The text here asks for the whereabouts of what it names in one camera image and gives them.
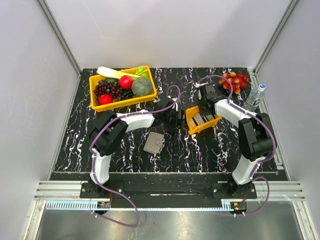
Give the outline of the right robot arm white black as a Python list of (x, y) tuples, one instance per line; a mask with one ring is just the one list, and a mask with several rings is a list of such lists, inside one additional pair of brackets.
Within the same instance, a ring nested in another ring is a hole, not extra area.
[(239, 198), (246, 191), (245, 184), (252, 181), (258, 165), (271, 160), (276, 153), (270, 117), (266, 113), (247, 111), (226, 96), (218, 95), (210, 83), (199, 85), (197, 90), (201, 115), (218, 115), (237, 128), (241, 156), (227, 192), (231, 197)]

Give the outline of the small yellow card bin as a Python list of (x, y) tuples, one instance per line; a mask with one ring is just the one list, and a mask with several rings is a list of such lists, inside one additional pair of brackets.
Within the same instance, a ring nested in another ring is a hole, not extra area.
[(206, 130), (208, 128), (213, 128), (218, 124), (218, 121), (222, 119), (221, 116), (218, 116), (218, 115), (215, 114), (214, 115), (214, 117), (215, 117), (214, 120), (209, 121), (209, 122), (207, 122), (205, 124), (196, 126), (194, 121), (193, 121), (193, 119), (192, 119), (192, 117), (196, 113), (199, 113), (198, 106), (194, 106), (194, 107), (188, 108), (185, 111), (185, 117), (186, 117), (186, 122), (187, 122), (187, 126), (188, 126), (188, 133), (190, 135), (200, 133), (201, 131)]

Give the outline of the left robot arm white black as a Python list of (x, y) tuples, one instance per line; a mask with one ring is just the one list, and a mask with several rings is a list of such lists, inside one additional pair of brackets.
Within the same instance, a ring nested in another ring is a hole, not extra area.
[(90, 178), (91, 192), (98, 198), (107, 195), (109, 168), (113, 153), (121, 145), (125, 133), (169, 124), (178, 126), (179, 97), (166, 96), (156, 105), (132, 113), (115, 113), (107, 110), (89, 134), (89, 150), (92, 153)]

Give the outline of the stack of credit cards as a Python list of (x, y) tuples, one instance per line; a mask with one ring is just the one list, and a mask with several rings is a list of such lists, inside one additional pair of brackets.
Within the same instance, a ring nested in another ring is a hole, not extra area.
[(206, 115), (206, 116), (201, 116), (200, 113), (198, 112), (192, 117), (192, 120), (196, 126), (200, 126), (200, 125), (203, 125), (205, 123), (208, 123), (210, 121), (215, 120), (215, 117), (211, 114)]

